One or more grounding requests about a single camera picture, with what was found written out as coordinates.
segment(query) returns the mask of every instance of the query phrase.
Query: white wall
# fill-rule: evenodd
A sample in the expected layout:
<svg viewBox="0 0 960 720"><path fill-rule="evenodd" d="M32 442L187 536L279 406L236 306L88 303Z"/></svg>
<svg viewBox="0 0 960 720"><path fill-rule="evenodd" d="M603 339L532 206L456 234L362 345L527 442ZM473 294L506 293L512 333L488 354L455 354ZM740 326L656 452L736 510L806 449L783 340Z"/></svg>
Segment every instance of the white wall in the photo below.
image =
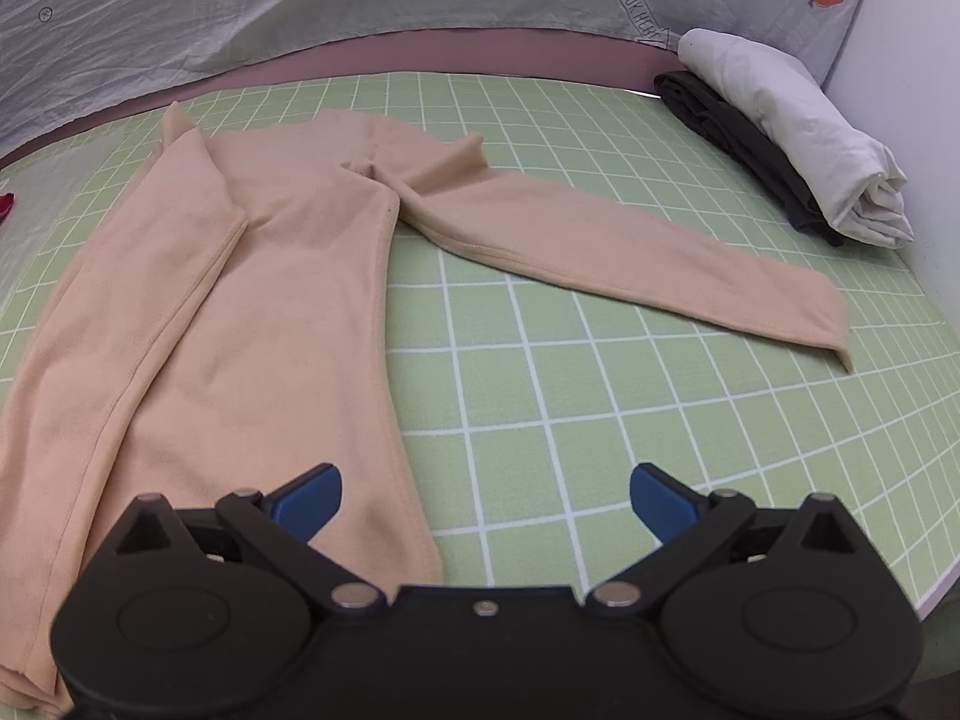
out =
<svg viewBox="0 0 960 720"><path fill-rule="evenodd" d="M906 173L901 253L960 332L960 0L862 0L824 90Z"/></svg>

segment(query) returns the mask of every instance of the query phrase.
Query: white grid line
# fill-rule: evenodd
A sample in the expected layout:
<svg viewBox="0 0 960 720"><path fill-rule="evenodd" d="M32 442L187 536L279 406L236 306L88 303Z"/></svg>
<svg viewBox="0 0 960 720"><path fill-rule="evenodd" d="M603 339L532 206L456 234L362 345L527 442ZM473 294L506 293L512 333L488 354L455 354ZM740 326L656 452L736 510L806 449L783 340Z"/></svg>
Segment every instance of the white grid line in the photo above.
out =
<svg viewBox="0 0 960 720"><path fill-rule="evenodd" d="M613 503L607 504L606 506L596 506L592 509L578 509L577 511L570 512L570 515L574 519L578 517L591 517L594 514L607 514L608 512L621 512L623 509L630 508L630 501L625 501L622 503ZM527 517L525 519L514 519L509 522L493 522L490 525L486 526L488 533L492 531L507 531L512 528L524 528L529 525L547 525L553 522L566 522L568 516L564 514L544 514L543 517ZM468 533L477 533L478 530L475 525L466 525L462 528L440 528L436 531L431 531L433 536L438 536L442 538L443 536L465 536Z"/></svg>
<svg viewBox="0 0 960 720"><path fill-rule="evenodd" d="M71 228L70 228L70 232L73 232L74 227L71 227ZM67 233L67 234L64 236L64 240L65 240L65 241L66 241L66 239L69 237L69 235L70 235L70 233ZM43 255L45 255L45 254L56 254L56 252L58 252L58 251L60 251L60 250L64 250L65 248L77 248L77 247L81 247L84 243L85 243L85 241L78 241L78 242L76 242L75 244L59 244L59 245L56 245L56 246L53 247L53 248L47 248L46 250L38 251L38 252L37 252L37 257L43 256Z"/></svg>
<svg viewBox="0 0 960 720"><path fill-rule="evenodd" d="M781 405L781 402L779 402L778 392L774 388L773 382L770 380L770 376L767 373L766 368L763 367L762 363L760 362L760 359L757 357L757 353L754 351L754 348L749 343L745 343L744 346L747 347L747 351L750 353L751 360L754 361L754 365L756 365L757 369L760 371L760 375L763 377L763 381L766 382L767 389L769 389L770 391L770 396L774 400L774 405L776 405L776 411L781 416L781 419L784 420L784 425L786 425L787 435L789 435L790 442L793 443L793 448L797 451L797 457L800 458L800 463L803 465L803 474L805 474L806 481L808 482L808 485L810 485L810 490L811 491L816 490L817 484L816 482L813 481L813 474L810 473L810 466L806 462L806 458L803 456L803 451L800 450L800 442L797 440L797 435L793 431L793 425L791 424L790 420L787 418L786 412L784 411L784 407ZM809 384L807 382L804 382L803 384L807 388L809 388ZM771 505L774 505L774 502L775 502L774 496L770 494Z"/></svg>
<svg viewBox="0 0 960 720"><path fill-rule="evenodd" d="M440 280L445 280L446 269L443 264L443 250L438 248L437 258L440 261ZM490 543L487 540L487 530L483 512L483 500L480 497L480 482L477 478L476 459L473 456L473 441L470 438L472 428L469 425L469 416L467 415L467 396L464 394L464 382L460 375L460 353L456 346L456 332L453 327L453 312L450 307L450 292L443 290L443 312L446 314L446 333L450 338L451 355L453 366L453 383L457 391L457 408L460 412L460 423L463 428L464 451L467 454L467 473L470 479L470 494L473 499L473 513L476 517L476 532L480 536L480 555L483 560L484 575L488 586L493 586L493 562L490 556Z"/></svg>
<svg viewBox="0 0 960 720"><path fill-rule="evenodd" d="M867 435L872 435L872 433L877 432L877 431L874 429L874 430L871 431L870 433L864 433L864 432L860 429L860 421L856 418L856 414L853 413L853 409L850 407L850 404L848 403L846 392L843 392L843 388L842 388L837 382L834 382L834 386L836 386L837 391L838 391L839 394L840 394L840 398L843 400L843 405L846 407L848 413L850 414L850 418L853 420L853 427L856 428L856 432L859 434L859 437L862 437L862 438L864 439L863 445L864 445L864 447L865 447L866 450L867 450L867 457L870 458L870 463L871 463L872 466L874 467L874 471L875 471L875 473L877 474L877 479L880 479L880 488L882 489L882 488L884 488L883 474L880 473L880 466L877 464L877 458L874 457L874 450L870 449L870 442L867 442L867 440L865 440L866 437L867 437ZM884 425L884 426L882 427L882 429L886 430L888 427L889 427L889 425ZM889 496L889 495L886 497L886 500L887 500L887 503L890 504L890 515L891 515L891 517L893 517L894 528L896 529L896 535L897 535L897 536L899 537L899 539L901 540L901 543L904 545L904 550L905 550L905 549L906 549L906 539L904 539L904 529L901 528L901 524L899 523L899 519L896 517L896 511L894 510L893 503L890 501L890 496ZM913 502L913 503L914 503L914 506L917 504L917 499L916 499L916 498L914 498L914 502ZM920 510L919 510L919 509L917 509L917 517L920 517L920 526L923 527L923 517L920 516ZM933 560L933 550L932 550L932 549L931 549L931 551L930 551L930 560ZM918 586L917 586L917 578L913 575L913 571L910 571L910 581L912 581L912 583L913 583L913 594L914 594L914 597L917 598L917 597L920 596L920 589L919 589Z"/></svg>
<svg viewBox="0 0 960 720"><path fill-rule="evenodd" d="M763 466L760 464L760 456L757 455L757 447L754 447L754 441L750 437L750 432L747 430L747 426L743 423L743 416L741 415L739 408L737 408L737 402L731 397L730 388L727 386L727 380L724 379L723 373L720 372L720 367L717 365L717 361L714 359L713 353L710 351L707 341L699 332L697 333L697 336L700 341L700 346L702 346L704 349L704 353L707 354L707 360L709 360L710 366L713 368L713 373L717 376L717 381L720 382L720 386L723 388L724 395L726 395L726 401L730 404L731 410L733 411L733 417L736 419L736 424L740 428L744 442L746 442L747 450L750 452L750 457L754 461L754 466L757 468L757 474L760 476L760 482L763 485L763 490L765 493L767 493L767 500L770 501L770 504L772 505L774 503L774 493L770 490L770 482L767 481L767 475L763 470Z"/></svg>
<svg viewBox="0 0 960 720"><path fill-rule="evenodd" d="M37 327L35 324L28 324L26 327L13 327L10 330L0 330L0 336L11 336L13 333L27 332L28 330L35 329Z"/></svg>
<svg viewBox="0 0 960 720"><path fill-rule="evenodd" d="M395 237L395 238L405 238L405 239L418 239L418 240L422 240L422 239L424 238L424 236L421 235L421 234L419 234L419 233L405 233L405 232L397 232L397 233L394 233L394 237ZM499 281L466 281L466 282L462 282L462 283L458 283L458 284L453 284L453 283L451 283L449 286L450 286L450 287L488 287L488 286L491 286L491 285L494 285L494 284L503 284L503 279L500 279ZM429 288L431 288L431 287L433 287L433 288L439 288L439 287L440 287L439 284L424 284L424 283L421 283L421 284L400 284L400 283L392 283L392 284L389 284L389 285L387 285L387 286L390 287L391 289L401 289L401 288L405 288L405 289L410 289L410 290L426 290L426 289L429 289ZM840 292L847 292L847 293L867 293L867 295L895 295L897 298L906 298L906 296L910 296L910 297L912 298L912 296L915 296L915 295L900 295L899 293L883 293L883 292L880 292L879 290L876 290L876 291L874 291L874 290L852 290L852 289L847 289L847 288L844 288L844 287L838 287L837 289L840 290ZM902 324L902 325L896 325L896 324L894 324L894 325L891 325L891 324L877 324L877 325L874 325L874 324L860 324L860 325L852 325L852 326L851 326L851 330L867 330L867 329L877 328L877 327L880 327L880 328L884 328L884 327L904 327L905 329L909 329L909 328L913 328L913 327L925 327L925 326L944 327L944 328L947 328L947 327L948 327L947 322L946 322L944 319L938 319L938 320L936 320L936 322L923 322L923 323L914 323L914 324L906 323L906 324Z"/></svg>
<svg viewBox="0 0 960 720"><path fill-rule="evenodd" d="M458 351L468 351L468 350L469 348L465 346L459 347L458 349ZM794 389L806 389L807 391L809 391L812 386L828 386L829 384L834 384L834 383L835 382L832 380L827 380L822 382L812 382L812 383L804 382L803 384L782 385L782 386L775 386L773 389L771 389L771 391L764 391L763 389L758 389L757 391L751 391L751 392L735 392L734 394L731 394L730 398L714 397L714 398L701 398L699 400L675 401L674 403L666 403L658 406L643 406L637 409L622 409L620 410L619 413L623 416L636 416L636 415L645 415L645 413L672 412L672 410L678 410L678 409L696 408L698 406L709 406L709 405L715 405L718 403L730 403L731 401L734 401L734 400L745 400L748 398L757 397L758 395L774 394L774 392L787 392L787 391L793 391ZM848 436L846 437L846 439L831 440L829 443L826 443L823 446L818 446L815 449L810 449L805 452L800 452L799 454L793 456L792 458L787 458L786 460L781 461L779 464L792 463L792 461L794 460L812 457L813 455L817 455L821 452L824 452L830 449L837 449L838 447L847 445L848 443L853 442L854 440L860 439L861 437L870 436L879 430L892 427L893 425L896 425L899 422L903 422L904 420L911 418L911 416L920 415L921 413L925 412L928 409L936 408L941 403L946 403L947 400L955 398L959 395L960 395L960 391L949 392L948 394L938 398L935 401L931 401L928 404L925 404L923 406L916 408L915 410L912 410L912 412L902 413L897 418L890 419L886 422L882 422L878 425L875 425L872 428L867 428L862 433L858 433L853 436ZM816 398L813 398L812 400L815 404L817 403ZM554 416L553 418L550 418L549 421L553 424L563 424L566 422L591 422L597 419L612 419L615 417L616 417L616 413L601 412L601 413L587 413L586 415ZM483 426L472 427L470 428L470 432L484 433L488 431L510 430L514 428L531 427L531 426L541 425L541 424L542 422L538 420L529 420L529 421L523 421L523 422L504 422L496 425L483 425ZM827 427L827 432L829 433L829 426L827 425L824 425L824 426ZM458 434L459 432L461 431L457 428L437 428L437 429L427 429L427 430L410 430L410 431L404 432L403 435L405 436L449 436L449 435ZM764 469L771 469L771 467L778 467L779 464L767 464L766 466L763 466L763 467Z"/></svg>
<svg viewBox="0 0 960 720"><path fill-rule="evenodd" d="M790 359L793 361L793 365L795 365L795 367L796 367L796 369L797 369L797 372L798 372L798 374L800 375L800 379L803 379L803 381L805 382L805 384L808 384L808 385L809 385L809 382L808 382L808 380L806 379L806 375L803 373L803 367L800 366L800 362L797 360L797 355L796 355L793 351L790 352ZM833 435L832 428L830 427L830 424L829 424L829 422L827 421L827 418L824 416L823 409L820 408L820 402L817 400L817 398L813 397L812 391L810 392L810 400L811 400L812 403L813 403L813 408L814 408L814 410L816 410L817 416L819 416L819 418L820 418L820 423L824 426L824 432L827 433L827 438L829 439L829 441L830 441L830 443L831 443L832 445L836 445L837 439L836 439L836 437ZM856 507L856 510L859 511L859 509L860 509L860 494L857 492L857 490L856 490L856 485L853 483L853 479L851 479L850 471L847 469L847 465L843 462L843 458L840 457L840 453L839 453L839 452L837 452L837 461L839 461L840 470L843 472L844 479L846 480L847 485L848 485L848 487L849 487L850 490L851 490L851 495L853 495L853 504L854 504L854 507ZM867 536L870 536L870 527L867 525L867 523L866 523L865 520L863 521L862 526L863 526L864 532L867 533Z"/></svg>
<svg viewBox="0 0 960 720"><path fill-rule="evenodd" d="M916 348L915 346L914 346L914 351L915 351L915 352L918 352L918 357L919 357L919 351L917 350L917 348ZM901 371L899 368L896 370L896 376L899 378L899 380L901 380L901 384L904 386L904 390L906 391L907 396L910 398L910 401L913 403L914 408L917 408L918 405L919 405L918 402L917 402L917 399L915 399L915 397L913 396L913 392L910 391L909 386L906 385L906 381L904 380L904 375L902 375L902 371ZM885 387L885 389L886 389L886 391L887 391L887 394L888 394L888 395L890 396L890 398L893 400L893 399L894 399L894 398L893 398L893 393L890 391L890 385L887 383L886 378L881 376L881 377L880 377L880 381L882 381L883 386ZM920 382L920 386L923 388L923 394L926 395L926 396L928 396L928 401L929 401L929 395L928 395L928 393L926 392L926 389L923 387L923 381L920 379L919 376L917 377L917 381ZM872 408L874 409L874 412L877 414L877 418L880 419L880 409L877 408L877 404L876 404L875 401L874 401L874 396L872 396L872 394L870 393L870 389L867 388L867 386L863 386L863 389L864 389L864 391L865 391L866 394L867 394L867 399L870 401L870 405L871 405ZM934 415L934 418L937 419L937 422L940 423L940 418L939 418L939 416L937 415L936 409L933 410L933 415ZM920 414L920 421L923 423L923 427L924 427L925 430L926 430L926 435L928 436L928 439L930 440L930 446L932 446L932 447L935 448L935 447L936 447L936 442L934 442L933 436L930 435L930 430L928 429L928 426L926 426L925 420L923 420L923 414L922 414L922 413ZM953 429L954 429L954 433L956 434L958 431L957 431L957 426L956 426L956 423L955 423L955 422L954 422L954 425L953 425ZM917 445L916 439L915 439L915 437L913 436L913 431L910 429L910 423L909 423L907 420L904 420L904 431L906 432L907 437L909 437L911 445L913 445L913 450L914 450L914 452L916 453L916 457L918 457L918 458L922 457L922 455L920 454L920 447L918 447L918 445ZM890 436L890 431L889 431L889 429L886 429L885 432L887 433L888 440L890 440L891 445L892 445L892 444L893 444L893 439L892 439L892 437ZM954 445L952 445L951 447L949 447L949 449L952 449L955 445L956 445L956 443L954 443ZM944 454L946 454L947 451L949 451L949 450L944 450L943 452L941 452L940 454L938 454L938 455L936 456L935 460L936 460L936 461L939 461L939 459L941 459L942 456L944 456ZM894 454L896 455L896 460L898 461L899 466L901 467L902 471L904 471L904 476L905 476L904 483L905 483L905 482L908 482L908 481L911 480L911 479L913 479L917 474L916 474L915 472L914 472L914 473L911 473L911 474L907 474L906 465L904 464L904 459L902 459L902 457L899 456L899 453L898 453L898 452L895 451ZM933 488L933 480L932 480L932 478L930 477L930 473L929 473L929 467L930 467L930 464L932 464L932 462L933 462L933 461L930 461L930 463L925 463L925 464L923 464L923 465L922 465L922 471L923 471L923 473L926 475L926 480L927 480L928 483L930 484L930 493L932 494L933 501L934 501L934 505L937 507L937 512L938 512L938 514L940 515L940 519L941 519L941 521L942 521L943 518L944 518L944 511L943 511L943 508L940 506L940 500L939 500L939 498L937 498L937 495L936 495L935 490L934 490L934 488ZM952 486L950 485L950 483L949 483L949 478L947 478L946 474L944 474L944 480L946 480L947 487L948 487L949 490L950 490L950 497L953 498L954 500L956 500L956 497L955 497L954 494L953 494L953 488L952 488ZM885 490L885 491L884 491L884 494L889 495L889 494L892 493L894 490L896 490L897 488L899 488L899 485L900 485L900 484L901 484L901 483L896 483L896 484L892 485L891 488L888 488L888 490ZM910 486L910 496L911 496L911 498L913 499L913 505L914 505L914 507L915 507L916 510L917 510L917 517L920 519L920 526L923 527L923 525L925 525L925 518L923 517L923 512L920 510L920 505L919 505L918 502L917 502L917 496L916 496L915 491L913 490L912 485ZM946 533L947 533L947 544L949 545L950 552L954 553L954 555L955 555L956 552L954 551L953 540L952 540L952 538L950 538L949 529L946 530ZM933 554L933 546L932 546L932 544L929 543L929 541L928 541L928 547L930 548L930 560L932 560L933 565L934 565L934 568L936 568L936 565L937 565L936 556Z"/></svg>
<svg viewBox="0 0 960 720"><path fill-rule="evenodd" d="M946 521L947 521L947 517L949 517L951 514L953 514L953 513L957 510L957 507L960 507L960 498L958 498L957 500L954 501L954 503L950 506L949 509L947 509L947 512L945 512L944 515L943 515L942 517L940 517L940 519L938 519L936 522L934 522L933 525L931 525L929 528L926 528L925 531L923 531L923 536L920 536L920 538L918 538L918 539L917 539L916 541L914 541L909 547L907 547L907 548L904 550L904 553L903 553L902 555L900 555L899 557L897 557L897 558L894 559L894 560L891 560L891 562L890 562L890 567L893 568L895 565L898 565L900 562L902 562L906 557L909 556L909 554L910 554L911 552L913 552L913 551L914 551L918 546L920 546L924 541L927 541L927 542L928 542L928 541L929 541L929 538L930 538L930 533L933 533L933 532L934 532L937 528L939 528L944 522L946 522ZM909 570L910 570L910 577L912 578L912 577L913 577L913 569L910 568L910 562L909 562L909 560L907 561L907 567L908 567Z"/></svg>
<svg viewBox="0 0 960 720"><path fill-rule="evenodd" d="M290 99L287 100L287 104L283 106L283 113L280 114L280 118L277 119L277 122L282 122L283 119L284 119L284 117L286 117L287 113L290 111L290 106L293 105L293 103L294 103L294 98L296 98L296 93L298 93L299 90L301 90L301 86L302 86L302 85L304 85L304 83L303 83L302 81L298 81L298 82L296 83L296 88L294 89L294 93L292 93L292 94L290 95ZM321 104L322 102L323 102L323 98L320 98L320 102L317 103L317 110L318 110L318 111L320 110L320 104Z"/></svg>
<svg viewBox="0 0 960 720"><path fill-rule="evenodd" d="M723 333L703 333L704 338L718 338ZM657 340L670 340L671 338L699 338L696 333L652 333L649 336L616 336L615 338L564 338L563 341L530 341L530 346L589 346L592 343L630 343L631 341L650 341L652 338ZM489 351L491 349L521 349L522 343L514 341L501 341L501 343L465 343L459 347L470 351ZM449 346L392 346L387 349L387 354L435 354L437 352L448 352Z"/></svg>
<svg viewBox="0 0 960 720"><path fill-rule="evenodd" d="M511 80L510 80L510 79L507 79L507 81L508 81L508 83L511 84L511 89L512 89L512 82L511 82ZM536 86L538 86L538 88L539 88L539 81L537 81L536 79L534 79L534 84L535 84ZM560 109L559 109L556 105L553 104L553 100L550 100L550 104L553 105L554 112L555 112L561 119L563 119L563 121L565 122L565 124L568 125L568 127L570 127L569 120L565 117L565 115L564 115L562 112L560 112ZM574 137L576 137L576 139L580 142L581 148L589 155L589 157L590 157L590 159L592 159L594 165L597 166L598 172L600 172L600 173L602 174L602 170L601 170L601 167L600 167L600 163L597 162L597 160L596 160L596 158L593 156L593 154L589 151L589 149L587 149L587 146L584 144L583 139L580 137L579 132L577 132L577 130L576 130L574 127L570 127L570 131L574 134ZM607 184L608 184L608 186L610 186L611 191L613 192L614 196L616 196L617 199L619 199L619 200L622 202L622 199L620 198L620 194L618 193L618 191L616 191L616 187L613 186L613 183L611 183L611 181L610 181L609 179L607 179ZM642 310L640 309L640 306L634 306L634 308L635 308L635 310L637 311L637 317L640 318L640 323L643 325L643 332L644 332L647 336L650 336L650 335L651 335L651 333L650 333L650 327L649 327L649 325L647 324L646 317L643 315L643 312L642 312ZM689 421L688 417L686 416L686 410L685 410L685 407L683 406L683 401L680 400L680 396L678 396L678 394L677 394L677 388L674 386L673 379L671 378L670 372L669 372L668 368L666 367L666 363L664 362L664 357L662 357L661 351L659 351L659 348L656 346L656 341L654 341L652 338L651 338L651 341L650 341L650 346L651 346L651 348L652 348L653 351L654 351L654 356L656 357L656 362L658 363L659 367L661 368L661 372L664 374L664 379L666 380L667 387L670 389L670 394L671 394L671 396L673 397L674 402L675 402L675 404L676 404L676 406L677 406L678 413L680 414L680 421L683 423L683 427L686 429L686 435L688 435L688 438L689 438L689 441L690 441L690 446L693 448L693 453L694 453L694 456L695 456L696 459L697 459L697 463L698 463L699 466L700 466L700 471L701 471L702 474L704 475L704 483L709 484L709 483L710 483L710 474L709 474L709 471L707 470L707 464L704 462L703 455L702 455L702 453L701 453L701 451L700 451L699 442L697 442L696 436L695 436L694 433L693 433L693 429L690 427L690 421Z"/></svg>
<svg viewBox="0 0 960 720"><path fill-rule="evenodd" d="M883 493L880 493L880 495L875 495L875 496L874 496L873 498L871 498L869 501L866 501L866 502L864 502L863 504L861 504L860 506L858 506L858 507L856 508L856 510L854 511L854 513L855 513L855 514L858 514L858 512L863 512L863 511L865 511L866 509L869 509L873 504L875 504L875 503L877 503L877 502L880 502L881 500L883 500L884 498L886 498L890 493L894 493L894 491L899 490L899 489L900 489L901 487L903 487L904 485L908 485L911 481L913 481L913 480L916 479L918 476L920 476L920 474L925 473L925 472L928 472L929 469L930 469L930 466L933 466L933 464L937 463L939 460L942 460L942 459L944 458L944 456L947 455L947 453L952 452L957 446L960 446L960 439L957 439L955 442L953 442L951 445L949 445L949 446L948 446L946 449L944 449L942 452L938 452L938 453L937 453L936 455L934 455L930 460L928 460L928 461L926 461L925 463L923 463L918 469L914 469L914 470L910 471L910 473L909 473L909 474L906 474L906 475L904 476L904 478L902 478L901 480L899 480L899 482L896 482L894 485L890 485L889 488L886 488L886 490L883 490ZM943 517L943 515L944 515L943 509L940 509L939 506L938 506L937 508L939 509L940 517Z"/></svg>
<svg viewBox="0 0 960 720"><path fill-rule="evenodd" d="M523 104L523 98L520 97L520 95L517 95L517 98L519 98L520 103ZM534 122L534 125L536 126L536 129L538 129L538 132L541 134L541 137L544 138L544 141L546 143L548 143L548 147L550 148L550 151L553 153L554 159L557 160L557 164L560 165L560 168L563 170L563 175L566 177L566 180L568 180L568 183L572 185L573 182L570 181L569 173L565 170L565 167L563 167L563 162L560 161L560 158L557 156L557 153L554 151L553 146L549 146L549 141L547 141L546 137L544 136L544 131L541 129L538 122L536 121L536 119L534 119L534 117L531 115L529 110L527 110L527 115L530 116L531 121ZM569 290L569 294L570 294L570 298L572 298L573 300L573 305L577 310L577 316L580 317L580 322L584 327L584 333L587 334L587 343L589 344L590 349L593 352L593 360L596 362L598 370L600 370L600 378L603 381L604 389L606 389L607 391L607 397L608 399L610 399L611 406L613 407L613 413L616 415L616 424L617 424L617 429L620 432L620 439L622 440L623 446L626 449L627 458L630 461L630 467L633 468L637 465L637 457L635 456L634 447L632 446L632 442L630 441L630 436L627 433L627 426L623 421L623 415L620 412L620 407L617 403L616 393L613 391L613 385L611 384L611 381L610 381L610 375L608 375L606 365L604 365L603 357L600 354L600 348L597 346L596 339L593 337L593 331L590 328L589 322L587 321L587 314L584 312L584 307L580 303L579 295L577 295L577 293L574 290Z"/></svg>
<svg viewBox="0 0 960 720"><path fill-rule="evenodd" d="M484 91L484 95L487 97L487 102L490 104L491 109L493 110L493 116L496 117L497 123L503 127L503 121L500 118L500 114L497 112L496 107L493 105L493 100L491 100L490 95L488 94L486 88L484 88L483 84L480 84L480 86ZM456 100L456 92L453 89L453 84L450 84L450 91L454 93L454 99ZM457 112L461 113L459 103L457 104ZM467 126L464 124L464 133L466 133L466 131ZM518 159L515 151L514 156L517 158L517 164L519 164L520 159ZM546 408L546 399L544 398L544 390L541 387L539 376L536 375L536 365L534 364L533 351L530 347L530 340L527 338L527 329L523 324L522 314L520 314L520 303L517 302L517 291L514 289L512 274L507 274L507 292L510 295L510 305L514 310L514 318L517 321L517 331L520 332L520 342L523 346L523 357L525 358L527 362L527 368L530 371L530 380L534 388L536 408L539 410L541 422L544 425L544 435L546 436L546 445L550 454L550 464L553 466L554 477L557 480L557 488L558 492L560 493L560 502L563 504L563 514L565 515L566 528L568 528L570 535L570 546L573 549L573 562L577 567L577 577L580 581L580 591L582 593L587 593L587 591L590 589L589 575L587 574L587 564L584 561L583 549L580 546L580 536L579 533L577 533L577 523L573 517L573 507L570 505L570 492L566 488L566 480L565 477L563 477L563 466L560 464L560 454L557 451L557 442L553 435L553 429L550 424L549 413Z"/></svg>

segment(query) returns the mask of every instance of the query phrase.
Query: pink mat edge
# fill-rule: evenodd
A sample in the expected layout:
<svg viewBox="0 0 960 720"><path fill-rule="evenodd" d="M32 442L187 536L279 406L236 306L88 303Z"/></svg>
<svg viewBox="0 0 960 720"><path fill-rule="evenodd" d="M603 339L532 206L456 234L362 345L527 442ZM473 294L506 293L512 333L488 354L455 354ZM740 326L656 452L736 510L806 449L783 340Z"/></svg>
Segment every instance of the pink mat edge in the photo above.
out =
<svg viewBox="0 0 960 720"><path fill-rule="evenodd" d="M934 608L944 600L944 597L953 589L957 580L960 580L960 556L953 561L953 565L949 567L937 583L934 584L930 590L926 591L925 595L920 596L920 600L917 603L917 614L920 616L920 619L925 619Z"/></svg>
<svg viewBox="0 0 960 720"><path fill-rule="evenodd" d="M336 76L421 71L575 81L651 92L659 73L682 69L668 50L566 29L415 29L349 38L152 92L38 135L0 157L0 169L50 143L208 92Z"/></svg>

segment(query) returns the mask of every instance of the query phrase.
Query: folded white cloth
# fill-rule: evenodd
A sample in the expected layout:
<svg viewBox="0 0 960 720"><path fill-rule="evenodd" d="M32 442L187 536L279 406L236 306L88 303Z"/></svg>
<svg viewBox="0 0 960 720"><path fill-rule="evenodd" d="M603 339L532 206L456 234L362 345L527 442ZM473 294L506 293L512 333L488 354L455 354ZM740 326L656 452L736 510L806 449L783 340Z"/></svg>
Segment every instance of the folded white cloth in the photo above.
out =
<svg viewBox="0 0 960 720"><path fill-rule="evenodd" d="M800 60L709 29L683 35L678 54L784 150L833 229L880 247L913 241L894 155L851 127Z"/></svg>

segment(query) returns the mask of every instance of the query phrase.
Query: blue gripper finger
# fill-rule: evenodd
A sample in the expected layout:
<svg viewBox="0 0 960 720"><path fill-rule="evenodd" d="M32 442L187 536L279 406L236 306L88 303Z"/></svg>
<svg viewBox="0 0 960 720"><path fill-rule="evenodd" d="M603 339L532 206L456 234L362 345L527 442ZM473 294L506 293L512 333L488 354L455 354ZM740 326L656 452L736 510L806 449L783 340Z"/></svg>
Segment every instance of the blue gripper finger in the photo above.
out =
<svg viewBox="0 0 960 720"><path fill-rule="evenodd" d="M299 541L310 541L340 508L344 485L336 466L324 463L263 499L273 522Z"/></svg>
<svg viewBox="0 0 960 720"><path fill-rule="evenodd" d="M630 475L634 514L661 543L696 525L709 509L709 498L695 493L652 463L641 463Z"/></svg>

